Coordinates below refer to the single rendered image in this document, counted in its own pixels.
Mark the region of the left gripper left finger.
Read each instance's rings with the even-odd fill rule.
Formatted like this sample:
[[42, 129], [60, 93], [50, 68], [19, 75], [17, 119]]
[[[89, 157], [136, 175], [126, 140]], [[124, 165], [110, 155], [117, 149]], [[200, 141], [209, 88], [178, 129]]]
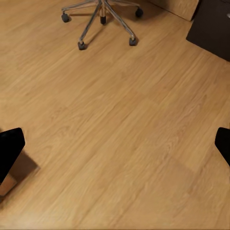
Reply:
[[24, 135], [20, 127], [0, 133], [0, 183], [9, 173], [24, 146]]

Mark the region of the swivel chair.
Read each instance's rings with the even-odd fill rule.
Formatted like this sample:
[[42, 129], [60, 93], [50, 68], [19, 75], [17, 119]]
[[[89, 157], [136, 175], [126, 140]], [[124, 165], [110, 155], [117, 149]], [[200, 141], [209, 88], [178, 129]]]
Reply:
[[130, 7], [137, 7], [137, 11], [135, 15], [137, 17], [140, 17], [143, 14], [143, 10], [140, 9], [140, 4], [123, 1], [123, 0], [89, 0], [83, 3], [78, 3], [75, 5], [71, 5], [65, 8], [62, 8], [62, 20], [63, 22], [69, 21], [68, 14], [65, 14], [65, 11], [69, 10], [75, 10], [75, 9], [81, 9], [81, 8], [88, 8], [96, 6], [95, 12], [93, 13], [90, 21], [88, 22], [85, 30], [83, 31], [80, 42], [78, 42], [79, 49], [85, 49], [85, 45], [83, 42], [83, 39], [85, 38], [87, 32], [89, 31], [91, 25], [93, 24], [94, 20], [96, 19], [96, 16], [100, 13], [101, 16], [101, 24], [106, 23], [106, 11], [109, 11], [115, 19], [121, 24], [121, 26], [130, 34], [131, 38], [129, 39], [129, 45], [136, 44], [136, 38], [133, 34], [133, 32], [129, 29], [129, 27], [125, 24], [125, 22], [118, 16], [118, 14], [111, 8], [111, 6], [130, 6]]

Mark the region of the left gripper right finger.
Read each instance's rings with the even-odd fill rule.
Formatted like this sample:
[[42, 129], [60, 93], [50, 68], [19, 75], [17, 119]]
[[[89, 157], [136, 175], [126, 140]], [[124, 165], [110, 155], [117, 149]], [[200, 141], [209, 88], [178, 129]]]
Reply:
[[230, 166], [230, 129], [218, 128], [215, 145]]

